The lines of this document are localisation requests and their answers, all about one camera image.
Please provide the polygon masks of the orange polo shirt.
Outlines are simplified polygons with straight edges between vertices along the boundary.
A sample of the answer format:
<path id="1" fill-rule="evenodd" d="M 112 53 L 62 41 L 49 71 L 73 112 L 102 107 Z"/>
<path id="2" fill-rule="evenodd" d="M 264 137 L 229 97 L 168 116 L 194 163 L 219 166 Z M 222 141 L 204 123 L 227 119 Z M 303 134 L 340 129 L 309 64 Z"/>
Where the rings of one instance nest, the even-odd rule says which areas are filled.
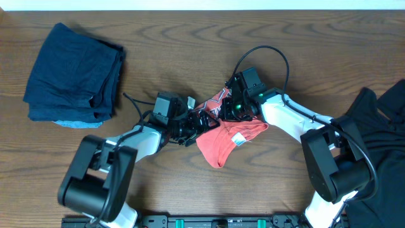
<path id="1" fill-rule="evenodd" d="M 220 124 L 219 127 L 203 133 L 196 139 L 197 147 L 206 161 L 214 168 L 222 168 L 234 148 L 253 140 L 268 129 L 268 124 L 260 120 L 247 122 L 224 122 L 220 120 L 218 114 L 221 110 L 222 99 L 231 96 L 231 92 L 224 87 L 211 99 L 194 109 L 196 113 L 200 111 L 209 113 Z"/>

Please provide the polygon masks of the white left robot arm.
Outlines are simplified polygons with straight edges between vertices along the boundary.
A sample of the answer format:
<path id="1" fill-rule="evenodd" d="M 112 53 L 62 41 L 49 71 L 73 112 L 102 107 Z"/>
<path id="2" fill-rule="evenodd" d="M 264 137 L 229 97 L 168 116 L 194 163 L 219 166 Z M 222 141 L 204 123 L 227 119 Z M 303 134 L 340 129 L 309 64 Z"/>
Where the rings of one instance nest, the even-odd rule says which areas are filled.
<path id="1" fill-rule="evenodd" d="M 125 201 L 135 163 L 168 143 L 190 146 L 220 125 L 194 111 L 191 97 L 160 92 L 153 106 L 124 134 L 82 139 L 58 191 L 59 204 L 82 217 L 63 218 L 62 227 L 136 227 L 139 214 Z"/>

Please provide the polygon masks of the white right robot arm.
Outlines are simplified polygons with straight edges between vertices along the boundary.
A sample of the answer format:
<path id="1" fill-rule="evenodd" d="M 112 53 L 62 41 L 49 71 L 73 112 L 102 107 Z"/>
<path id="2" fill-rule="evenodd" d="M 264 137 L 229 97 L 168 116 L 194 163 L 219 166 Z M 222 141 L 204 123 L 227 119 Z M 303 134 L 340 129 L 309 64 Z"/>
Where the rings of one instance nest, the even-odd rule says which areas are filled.
<path id="1" fill-rule="evenodd" d="M 301 144 L 315 193 L 300 227 L 335 227 L 349 203 L 376 195 L 377 171 L 351 118 L 332 118 L 301 106 L 291 100 L 285 87 L 267 88 L 255 68 L 235 69 L 225 86 L 232 96 L 222 101 L 223 121 L 257 119 Z"/>

